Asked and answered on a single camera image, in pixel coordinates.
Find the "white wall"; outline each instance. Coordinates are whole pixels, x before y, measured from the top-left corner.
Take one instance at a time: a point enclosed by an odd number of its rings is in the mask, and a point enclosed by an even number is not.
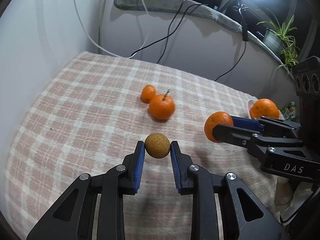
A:
[[[84,26],[96,39],[100,0],[77,0]],[[82,51],[87,40],[73,0],[12,0],[0,18],[0,210],[4,167],[13,133],[23,115],[56,73]]]
[[[167,35],[174,16],[171,13],[123,11],[107,0],[103,19],[103,47],[128,57],[142,45]],[[181,15],[177,17],[175,28]],[[165,41],[159,42],[134,58],[156,63]],[[179,29],[169,38],[167,51],[160,64],[184,70],[211,80],[228,71],[244,49],[242,35],[217,24],[214,20],[186,16]],[[290,101],[297,102],[294,83],[278,63],[258,45],[248,42],[246,52],[233,71],[218,82],[258,98],[270,98],[280,109]]]

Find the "camera lens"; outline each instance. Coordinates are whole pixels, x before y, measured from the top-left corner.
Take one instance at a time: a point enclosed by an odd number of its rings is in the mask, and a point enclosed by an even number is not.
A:
[[[296,76],[296,86],[297,86],[297,88],[300,90],[300,88],[301,88],[301,83],[300,83],[300,79],[299,79],[298,76]]]
[[[305,92],[309,93],[310,83],[308,76],[306,74],[302,74],[302,86]]]
[[[318,77],[317,77],[316,74],[313,74],[313,75],[312,75],[311,82],[312,82],[313,90],[314,90],[316,93],[318,93],[318,92],[319,92],[319,79],[318,79]]]

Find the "speckled brown ball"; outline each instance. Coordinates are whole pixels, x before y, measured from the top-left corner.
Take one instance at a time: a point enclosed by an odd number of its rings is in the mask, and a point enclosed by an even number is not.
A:
[[[161,133],[152,133],[148,135],[144,145],[147,153],[156,159],[162,159],[170,152],[170,142],[168,138]]]

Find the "tangerine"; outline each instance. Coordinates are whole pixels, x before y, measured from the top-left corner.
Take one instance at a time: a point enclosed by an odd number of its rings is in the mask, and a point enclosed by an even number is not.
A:
[[[156,95],[156,88],[153,85],[146,85],[141,92],[141,100],[149,103]]]
[[[205,121],[204,133],[205,136],[212,142],[221,143],[220,141],[217,141],[212,135],[212,129],[219,123],[233,126],[232,117],[226,112],[215,112],[210,115],[207,121]]]
[[[261,116],[279,118],[279,110],[274,102],[263,98],[253,104],[250,109],[250,115],[251,118],[260,118]]]
[[[173,114],[175,110],[175,105],[172,97],[168,96],[170,90],[167,93],[156,95],[150,101],[149,112],[150,114],[159,120],[167,120]]]

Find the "checkered tablecloth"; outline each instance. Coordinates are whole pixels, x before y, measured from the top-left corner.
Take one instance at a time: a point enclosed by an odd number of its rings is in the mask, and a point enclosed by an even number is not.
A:
[[[146,84],[171,90],[176,111],[153,120],[140,100]],[[216,111],[246,116],[254,97],[180,70],[83,52],[38,96],[17,131],[6,169],[8,222],[25,239],[81,173],[105,173],[153,132],[177,140],[194,163],[215,174],[236,173],[271,208],[276,177],[239,147],[216,144],[203,132]],[[190,239],[191,196],[175,188],[170,157],[146,154],[141,187],[124,197],[127,239]]]

